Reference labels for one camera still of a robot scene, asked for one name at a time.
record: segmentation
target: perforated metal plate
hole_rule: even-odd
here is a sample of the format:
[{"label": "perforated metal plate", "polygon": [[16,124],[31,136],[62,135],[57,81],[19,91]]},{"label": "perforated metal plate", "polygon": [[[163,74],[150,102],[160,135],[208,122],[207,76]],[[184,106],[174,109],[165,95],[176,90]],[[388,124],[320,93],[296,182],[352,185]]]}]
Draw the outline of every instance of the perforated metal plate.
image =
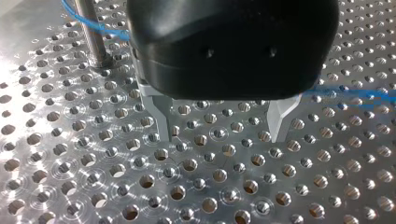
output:
[{"label": "perforated metal plate", "polygon": [[[123,1],[96,2],[100,21],[125,29]],[[396,89],[395,6],[340,1],[319,85]],[[104,36],[117,63],[95,70],[57,1],[1,19],[1,223],[394,222],[395,102],[305,97],[272,144],[268,102],[174,101],[174,138],[160,143],[127,43]]]}]

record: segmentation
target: metal rod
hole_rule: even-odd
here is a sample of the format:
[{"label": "metal rod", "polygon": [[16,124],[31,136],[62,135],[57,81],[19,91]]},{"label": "metal rod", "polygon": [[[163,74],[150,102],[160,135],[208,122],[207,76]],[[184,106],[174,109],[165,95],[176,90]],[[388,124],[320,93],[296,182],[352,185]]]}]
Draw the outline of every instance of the metal rod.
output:
[{"label": "metal rod", "polygon": [[[78,14],[90,21],[98,22],[95,7],[92,0],[76,0]],[[95,67],[106,67],[111,64],[111,58],[106,52],[105,43],[100,34],[96,33],[86,24],[82,23],[82,28],[90,49],[90,63]]]}]

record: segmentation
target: metal post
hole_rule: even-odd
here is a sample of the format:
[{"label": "metal post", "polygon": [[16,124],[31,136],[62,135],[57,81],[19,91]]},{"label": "metal post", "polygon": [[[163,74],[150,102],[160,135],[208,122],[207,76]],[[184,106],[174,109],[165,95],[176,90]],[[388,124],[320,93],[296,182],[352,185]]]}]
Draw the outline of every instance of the metal post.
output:
[{"label": "metal post", "polygon": [[[98,22],[95,7],[92,0],[76,0],[78,14],[90,21]],[[111,57],[107,54],[105,43],[100,34],[97,34],[86,24],[82,24],[82,28],[87,39],[87,45],[90,49],[90,64],[94,67],[106,67],[111,65]]]}]

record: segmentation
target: robot end effector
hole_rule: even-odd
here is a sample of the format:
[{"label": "robot end effector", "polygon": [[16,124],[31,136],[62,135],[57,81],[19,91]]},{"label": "robot end effector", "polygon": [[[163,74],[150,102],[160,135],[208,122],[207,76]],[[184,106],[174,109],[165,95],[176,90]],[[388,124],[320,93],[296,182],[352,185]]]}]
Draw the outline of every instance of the robot end effector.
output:
[{"label": "robot end effector", "polygon": [[308,2],[128,0],[138,86],[160,140],[171,138],[174,98],[270,100],[272,140],[284,141],[338,26],[336,0]]}]

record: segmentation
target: blue tube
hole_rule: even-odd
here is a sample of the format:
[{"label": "blue tube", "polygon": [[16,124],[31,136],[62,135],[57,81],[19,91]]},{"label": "blue tube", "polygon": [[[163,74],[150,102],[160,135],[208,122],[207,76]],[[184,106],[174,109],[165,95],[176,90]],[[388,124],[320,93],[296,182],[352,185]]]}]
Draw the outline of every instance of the blue tube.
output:
[{"label": "blue tube", "polygon": [[64,5],[64,9],[71,14],[76,20],[88,25],[93,30],[99,31],[100,33],[117,35],[120,39],[128,41],[130,37],[126,33],[125,30],[107,30],[103,24],[98,22],[90,21],[84,17],[79,16],[76,11],[67,4],[66,0],[61,0],[62,4]]}]

